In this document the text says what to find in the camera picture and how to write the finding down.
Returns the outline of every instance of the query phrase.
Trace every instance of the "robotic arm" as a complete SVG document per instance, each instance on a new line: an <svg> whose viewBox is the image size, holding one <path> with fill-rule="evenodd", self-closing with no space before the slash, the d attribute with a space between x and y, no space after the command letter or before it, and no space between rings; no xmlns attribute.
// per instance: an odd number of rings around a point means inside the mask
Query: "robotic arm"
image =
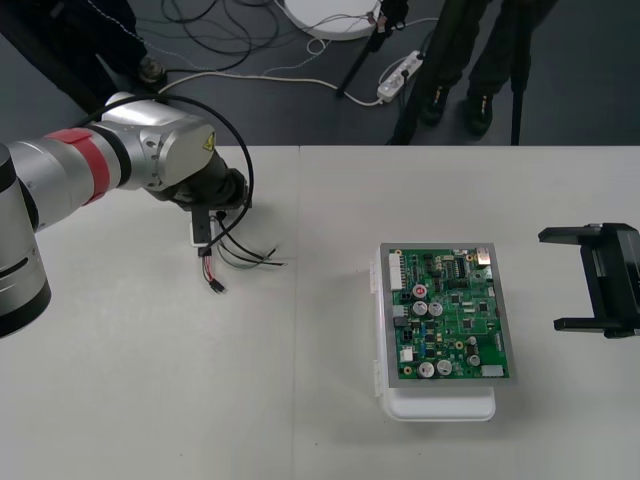
<svg viewBox="0 0 640 480"><path fill-rule="evenodd" d="M144 188L207 214L248 202L243 175L216 153L214 138L206 120L146 100L84 128L0 144L0 337L35 320L51 299L35 233L108 191Z"/></svg>

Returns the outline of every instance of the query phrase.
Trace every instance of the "black shoe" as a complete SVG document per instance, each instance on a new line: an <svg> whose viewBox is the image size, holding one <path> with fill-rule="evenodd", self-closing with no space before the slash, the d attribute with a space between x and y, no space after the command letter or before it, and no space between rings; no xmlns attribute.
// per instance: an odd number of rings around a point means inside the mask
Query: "black shoe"
<svg viewBox="0 0 640 480"><path fill-rule="evenodd" d="M431 96L429 104L423 107L420 113L420 119L429 125L435 127L444 115L444 108L447 106L447 98L449 97L449 89L438 87Z"/></svg>
<svg viewBox="0 0 640 480"><path fill-rule="evenodd" d="M493 120L491 95L469 95L464 106L464 126L473 135L484 135Z"/></svg>

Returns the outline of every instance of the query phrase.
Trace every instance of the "green circuit board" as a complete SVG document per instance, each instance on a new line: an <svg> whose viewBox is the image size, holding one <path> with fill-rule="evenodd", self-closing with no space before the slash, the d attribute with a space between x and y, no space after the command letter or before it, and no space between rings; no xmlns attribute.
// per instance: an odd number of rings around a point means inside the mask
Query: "green circuit board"
<svg viewBox="0 0 640 480"><path fill-rule="evenodd" d="M400 379L509 377L489 250L390 250Z"/></svg>

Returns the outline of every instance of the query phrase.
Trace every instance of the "white round base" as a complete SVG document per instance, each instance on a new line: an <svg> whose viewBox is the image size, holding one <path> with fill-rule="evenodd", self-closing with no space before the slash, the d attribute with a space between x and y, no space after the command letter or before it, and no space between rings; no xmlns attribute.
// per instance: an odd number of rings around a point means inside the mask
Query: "white round base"
<svg viewBox="0 0 640 480"><path fill-rule="evenodd" d="M365 19L337 18L335 15L365 15L375 0L286 0L284 7L298 28L323 40L354 40L371 34L373 26Z"/></svg>

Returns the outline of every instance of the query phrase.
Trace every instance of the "person's leg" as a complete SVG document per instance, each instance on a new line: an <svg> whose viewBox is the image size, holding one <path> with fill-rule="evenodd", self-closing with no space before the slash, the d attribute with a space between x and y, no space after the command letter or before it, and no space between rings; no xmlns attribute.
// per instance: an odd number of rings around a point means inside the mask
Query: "person's leg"
<svg viewBox="0 0 640 480"><path fill-rule="evenodd" d="M535 2L534 28L540 25L557 0ZM465 125L477 135L484 134L493 120L493 95L511 76L516 38L517 0L503 0L500 14L480 58L469 75L465 105Z"/></svg>
<svg viewBox="0 0 640 480"><path fill-rule="evenodd" d="M469 65L476 37L480 32L480 20L490 1L469 1L458 30L447 49L447 55L438 69L437 86L428 93L430 100L422 110L421 119L427 125L437 125L442 119L449 89L460 81L462 71Z"/></svg>

